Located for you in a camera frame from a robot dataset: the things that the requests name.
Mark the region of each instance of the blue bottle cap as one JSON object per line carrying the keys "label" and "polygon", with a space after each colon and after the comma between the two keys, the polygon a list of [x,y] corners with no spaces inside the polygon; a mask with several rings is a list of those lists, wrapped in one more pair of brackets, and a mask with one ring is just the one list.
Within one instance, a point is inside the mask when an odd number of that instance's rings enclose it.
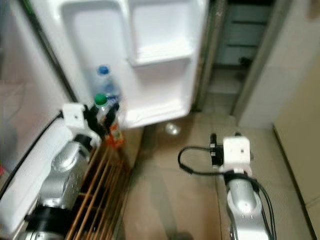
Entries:
{"label": "blue bottle cap", "polygon": [[110,70],[106,65],[101,65],[98,67],[97,72],[100,75],[106,75],[110,72]]}

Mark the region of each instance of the refrigerator door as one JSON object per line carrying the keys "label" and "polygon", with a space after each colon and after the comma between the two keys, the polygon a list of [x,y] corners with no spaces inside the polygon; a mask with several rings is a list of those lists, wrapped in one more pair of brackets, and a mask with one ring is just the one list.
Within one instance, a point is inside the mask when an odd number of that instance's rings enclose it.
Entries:
{"label": "refrigerator door", "polygon": [[76,97],[99,65],[121,89],[122,127],[187,115],[207,0],[29,0]]}

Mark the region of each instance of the white appliance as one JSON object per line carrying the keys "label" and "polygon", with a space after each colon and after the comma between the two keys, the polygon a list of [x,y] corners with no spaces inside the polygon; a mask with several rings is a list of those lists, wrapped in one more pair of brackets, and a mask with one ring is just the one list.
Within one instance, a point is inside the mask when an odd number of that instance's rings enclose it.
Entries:
{"label": "white appliance", "polygon": [[[107,64],[123,95],[122,127],[142,127],[189,113],[207,0],[29,1],[79,102],[93,104],[90,81],[97,66]],[[36,84],[43,90],[42,99],[52,100],[63,92],[59,105],[67,102],[66,88],[47,63],[20,3],[9,4],[22,39],[21,54],[27,56]],[[45,103],[49,119],[57,108],[51,103],[54,107]],[[56,133],[63,135],[54,139],[60,145],[31,152],[1,199],[1,236],[12,237],[19,230],[37,199],[52,156],[70,137],[63,127],[59,129]],[[44,154],[51,157],[44,160]]]}

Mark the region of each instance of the tiled floor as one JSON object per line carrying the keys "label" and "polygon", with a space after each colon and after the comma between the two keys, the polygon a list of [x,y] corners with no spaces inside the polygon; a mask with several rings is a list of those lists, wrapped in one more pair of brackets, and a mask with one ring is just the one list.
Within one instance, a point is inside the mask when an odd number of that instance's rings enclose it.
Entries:
{"label": "tiled floor", "polygon": [[[250,140],[253,174],[270,195],[278,239],[312,239],[271,130],[238,128],[233,117],[216,114],[197,113],[173,122],[182,128],[176,137],[165,133],[166,123],[145,132],[117,239],[166,240],[175,233],[189,233],[195,240],[229,239],[223,180],[188,175],[179,169],[177,155],[187,145],[207,146],[212,132],[221,143],[236,131]],[[189,154],[185,161],[202,171],[211,167],[207,153]]]}

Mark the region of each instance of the wire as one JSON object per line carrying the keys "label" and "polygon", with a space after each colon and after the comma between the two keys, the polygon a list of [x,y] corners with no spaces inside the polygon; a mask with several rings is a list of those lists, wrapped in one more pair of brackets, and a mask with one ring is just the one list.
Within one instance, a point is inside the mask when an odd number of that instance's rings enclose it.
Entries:
{"label": "wire", "polygon": [[186,146],[184,148],[182,148],[178,154],[178,163],[179,163],[179,167],[186,171],[189,174],[195,174],[195,175],[200,175],[200,176],[233,176],[235,179],[244,179],[249,181],[252,185],[256,186],[258,189],[261,190],[261,192],[263,193],[263,196],[266,200],[266,203],[268,205],[268,209],[269,209],[269,215],[270,215],[270,225],[271,225],[271,239],[272,240],[277,240],[277,234],[276,234],[276,224],[275,224],[275,215],[274,215],[274,209],[272,207],[271,204],[271,200],[270,197],[267,193],[267,191],[265,190],[265,188],[254,178],[249,177],[243,173],[225,173],[225,172],[203,172],[203,171],[195,171],[193,170],[191,167],[183,164],[181,162],[181,155],[184,151],[186,150],[202,150],[202,151],[210,151],[209,148],[206,147],[201,147],[201,146]]}
{"label": "wire", "polygon": [[31,146],[28,148],[28,150],[26,151],[26,153],[23,155],[23,157],[21,158],[21,160],[18,162],[18,164],[15,166],[15,168],[12,170],[12,172],[10,173],[10,175],[8,176],[8,178],[6,179],[1,191],[0,191],[0,201],[2,199],[2,197],[4,196],[7,188],[9,187],[12,179],[14,179],[17,171],[19,170],[19,168],[21,167],[21,165],[24,163],[24,161],[26,160],[27,156],[29,155],[29,153],[32,151],[32,149],[35,147],[35,145],[37,144],[37,142],[40,140],[40,138],[43,136],[43,134],[46,132],[46,130],[54,123],[54,121],[58,118],[62,118],[63,114],[62,112],[60,112],[58,115],[56,115],[45,127],[44,129],[40,132],[40,134],[36,137],[36,139],[34,140],[34,142],[31,144]]}

